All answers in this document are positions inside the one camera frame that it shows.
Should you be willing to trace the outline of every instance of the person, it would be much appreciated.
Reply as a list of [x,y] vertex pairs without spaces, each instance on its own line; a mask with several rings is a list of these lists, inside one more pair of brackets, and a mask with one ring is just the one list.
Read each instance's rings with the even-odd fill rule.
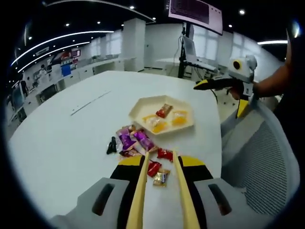
[[27,83],[24,81],[24,80],[21,80],[21,87],[22,87],[22,92],[23,92],[23,95],[24,97],[27,97],[28,96],[28,87],[27,87]]
[[49,80],[44,64],[41,65],[41,69],[39,70],[38,76],[39,76],[39,84],[46,83]]
[[[302,196],[304,192],[304,64],[305,64],[305,29],[304,21],[293,21],[287,27],[287,51],[283,66],[267,79],[254,83],[254,94],[258,97],[269,97],[284,94],[282,100],[274,110],[274,114],[280,121],[283,131],[289,141],[293,153],[299,164],[300,186],[286,206],[283,213],[270,228],[287,228],[288,218],[301,211]],[[239,89],[230,89],[234,99],[239,99]]]

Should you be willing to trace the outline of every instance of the computer screen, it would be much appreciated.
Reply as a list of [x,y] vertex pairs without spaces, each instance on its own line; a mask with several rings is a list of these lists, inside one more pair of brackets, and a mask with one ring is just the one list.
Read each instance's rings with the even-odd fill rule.
[[168,16],[223,34],[221,10],[201,0],[170,0]]
[[185,55],[196,56],[196,50],[195,50],[194,42],[187,37],[183,37],[183,43],[184,43]]

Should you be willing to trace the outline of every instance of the cabinet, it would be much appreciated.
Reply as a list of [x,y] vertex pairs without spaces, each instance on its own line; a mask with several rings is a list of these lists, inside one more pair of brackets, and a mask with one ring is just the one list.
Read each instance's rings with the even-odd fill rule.
[[80,82],[80,75],[78,71],[73,71],[71,75],[67,75],[64,77],[64,82],[66,85],[66,88],[72,86],[73,84],[76,84]]

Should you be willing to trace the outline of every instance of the laptop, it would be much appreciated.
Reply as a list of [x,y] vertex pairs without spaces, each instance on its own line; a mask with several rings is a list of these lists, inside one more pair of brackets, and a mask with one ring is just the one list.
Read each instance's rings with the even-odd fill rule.
[[198,68],[204,68],[209,71],[217,72],[216,67],[199,61],[199,59],[196,55],[195,44],[190,38],[183,36],[183,43],[184,43],[184,51],[185,51],[185,58],[186,58],[185,62],[187,64],[198,67]]

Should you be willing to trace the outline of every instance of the yellow panel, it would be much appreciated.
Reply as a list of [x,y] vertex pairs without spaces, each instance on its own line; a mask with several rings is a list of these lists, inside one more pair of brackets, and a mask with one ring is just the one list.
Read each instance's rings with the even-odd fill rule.
[[187,167],[187,166],[204,166],[204,163],[194,157],[191,156],[180,156],[183,162],[183,166]]
[[196,211],[193,205],[192,197],[189,188],[186,184],[186,180],[179,163],[176,152],[173,153],[173,163],[177,170],[177,176],[180,186],[180,198],[183,209],[183,228],[184,229],[200,229]]
[[129,158],[126,158],[119,162],[120,166],[139,166],[141,161],[141,155],[138,156],[132,156]]
[[201,84],[204,84],[204,83],[208,83],[208,81],[207,80],[202,80],[200,83],[198,83],[194,88],[196,88],[196,87],[198,87],[199,85],[201,85]]
[[245,108],[247,107],[249,101],[247,100],[244,100],[244,99],[241,99],[239,100],[239,105],[238,105],[238,108],[237,108],[237,117],[241,117],[243,115],[243,112],[245,110]]
[[137,183],[137,187],[135,189],[134,196],[132,199],[132,205],[130,207],[126,229],[142,229],[143,226],[143,208],[144,208],[145,187],[147,181],[148,162],[149,162],[149,153],[146,153],[145,160]]

